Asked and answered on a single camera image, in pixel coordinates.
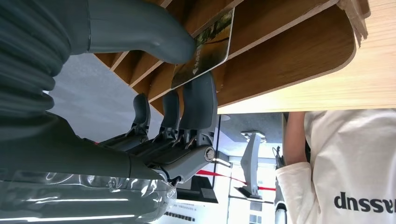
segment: metal screw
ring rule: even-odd
[[[214,158],[214,149],[212,147],[208,147],[205,150],[205,160],[211,162]]]

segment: human arm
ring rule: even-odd
[[[305,112],[290,112],[286,126],[283,157],[286,166],[298,162],[307,162],[305,156]]]
[[[294,224],[316,220],[318,200],[311,181],[312,170],[305,156],[305,112],[289,113],[283,146],[286,166],[276,171],[279,185]]]

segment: window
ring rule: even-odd
[[[261,224],[261,216],[250,215],[249,224]]]
[[[262,203],[261,202],[250,202],[250,210],[262,211]]]

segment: clear plastic cover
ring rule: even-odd
[[[161,180],[0,170],[0,223],[147,223],[176,201]]]

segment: curved wooden panel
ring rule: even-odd
[[[219,113],[396,108],[396,1],[369,3],[368,38],[345,68],[221,107]]]
[[[348,17],[332,6],[229,60],[219,106],[339,70],[355,49]]]
[[[246,0],[235,9],[228,60],[335,5],[338,0]]]

